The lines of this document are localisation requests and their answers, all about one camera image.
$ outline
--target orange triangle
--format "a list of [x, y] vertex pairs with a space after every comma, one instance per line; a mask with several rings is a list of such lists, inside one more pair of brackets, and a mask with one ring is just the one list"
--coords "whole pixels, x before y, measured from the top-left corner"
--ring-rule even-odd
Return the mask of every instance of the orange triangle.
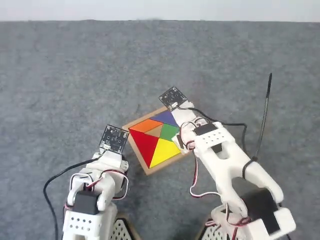
[[145, 132], [145, 134], [160, 138], [162, 127], [164, 125], [161, 124], [160, 126], [155, 127], [154, 129], [151, 129], [150, 131]]
[[136, 125], [129, 127], [129, 129], [145, 133], [145, 132], [150, 131], [151, 129], [154, 129], [160, 125], [163, 125], [163, 123], [159, 122], [159, 121], [147, 119], [142, 122], [139, 122]]

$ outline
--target tangram puzzle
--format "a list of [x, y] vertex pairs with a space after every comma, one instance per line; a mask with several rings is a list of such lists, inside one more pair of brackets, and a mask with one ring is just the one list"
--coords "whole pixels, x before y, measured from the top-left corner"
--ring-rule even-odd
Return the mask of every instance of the tangram puzzle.
[[182, 157], [171, 140], [179, 127], [166, 107], [123, 126], [123, 129], [129, 131], [128, 141], [147, 175]]

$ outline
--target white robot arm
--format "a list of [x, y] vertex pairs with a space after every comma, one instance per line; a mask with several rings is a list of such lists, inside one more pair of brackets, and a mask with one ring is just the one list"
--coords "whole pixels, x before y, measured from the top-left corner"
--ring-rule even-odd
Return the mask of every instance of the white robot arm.
[[[123, 199], [128, 190], [126, 172], [129, 164], [123, 160], [122, 149], [128, 132], [107, 125], [100, 152], [80, 172], [70, 178], [65, 204], [63, 240], [109, 240], [114, 227], [117, 207], [112, 200]], [[126, 191], [119, 193], [126, 180]]]
[[[192, 150], [216, 183], [216, 194], [223, 203], [211, 212], [217, 225], [232, 236], [237, 226], [230, 222], [251, 219], [250, 223], [243, 224], [238, 235], [252, 240], [274, 240], [296, 228], [289, 209], [279, 207], [284, 199], [280, 186], [259, 163], [251, 161], [221, 122], [196, 116], [193, 103], [176, 87], [166, 91], [159, 99], [180, 126], [180, 132], [172, 140], [183, 153]], [[245, 179], [260, 189], [240, 197], [233, 189], [232, 179], [243, 177], [243, 169]]]

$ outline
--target red triangle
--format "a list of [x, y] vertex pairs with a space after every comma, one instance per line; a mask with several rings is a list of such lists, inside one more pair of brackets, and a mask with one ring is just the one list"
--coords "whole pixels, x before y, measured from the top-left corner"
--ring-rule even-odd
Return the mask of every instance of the red triangle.
[[158, 137], [147, 135], [140, 131], [135, 131], [129, 128], [130, 134], [138, 147], [143, 160], [145, 161], [148, 168], [150, 167], [152, 158], [154, 156], [156, 146], [158, 143]]

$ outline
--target green triangle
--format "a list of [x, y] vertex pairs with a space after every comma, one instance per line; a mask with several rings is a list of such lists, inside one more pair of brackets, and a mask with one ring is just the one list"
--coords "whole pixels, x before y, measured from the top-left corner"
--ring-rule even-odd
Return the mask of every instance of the green triangle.
[[163, 127], [162, 127], [162, 130], [161, 130], [160, 138], [172, 142], [171, 139], [178, 132], [179, 132], [179, 128], [178, 127], [164, 123]]

